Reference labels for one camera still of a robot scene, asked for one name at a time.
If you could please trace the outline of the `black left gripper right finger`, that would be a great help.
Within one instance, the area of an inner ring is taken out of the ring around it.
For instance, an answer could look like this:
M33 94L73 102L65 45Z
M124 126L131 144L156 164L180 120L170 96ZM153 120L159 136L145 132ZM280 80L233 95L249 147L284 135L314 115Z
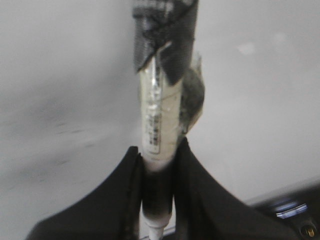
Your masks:
M297 240L294 230L228 192L200 164L184 138L173 169L177 240Z

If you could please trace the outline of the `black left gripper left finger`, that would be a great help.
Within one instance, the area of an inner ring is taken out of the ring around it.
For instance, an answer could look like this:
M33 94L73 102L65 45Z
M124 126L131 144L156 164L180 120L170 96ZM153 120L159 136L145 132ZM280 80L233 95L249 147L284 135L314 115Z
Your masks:
M28 240L137 240L143 164L136 146L91 193L37 223Z

